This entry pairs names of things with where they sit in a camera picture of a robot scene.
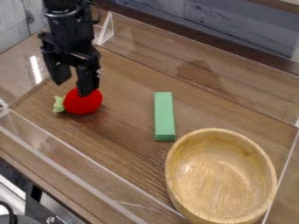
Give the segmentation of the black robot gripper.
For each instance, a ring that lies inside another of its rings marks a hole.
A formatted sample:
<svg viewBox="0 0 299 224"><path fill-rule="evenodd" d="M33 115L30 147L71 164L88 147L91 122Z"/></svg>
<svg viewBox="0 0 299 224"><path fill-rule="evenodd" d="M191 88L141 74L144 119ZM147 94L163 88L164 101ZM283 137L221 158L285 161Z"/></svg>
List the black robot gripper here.
<svg viewBox="0 0 299 224"><path fill-rule="evenodd" d="M92 17L91 8L47 8L44 16L49 30L41 31L39 38L51 79L60 85L76 67L79 95L88 96L99 88L101 76L100 53L92 45L99 18Z"/></svg>

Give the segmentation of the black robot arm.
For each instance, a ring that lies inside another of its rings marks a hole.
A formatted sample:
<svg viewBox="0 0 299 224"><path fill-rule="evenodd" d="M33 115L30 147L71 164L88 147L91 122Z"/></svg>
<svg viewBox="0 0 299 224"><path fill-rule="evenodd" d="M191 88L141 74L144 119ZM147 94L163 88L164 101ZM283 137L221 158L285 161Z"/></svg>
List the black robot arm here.
<svg viewBox="0 0 299 224"><path fill-rule="evenodd" d="M100 21L92 17L93 0L43 0L49 31L37 34L41 40L41 55L52 81L60 85L71 78L71 67L76 69L79 96L88 96L99 88L100 52L92 45L93 25Z"/></svg>

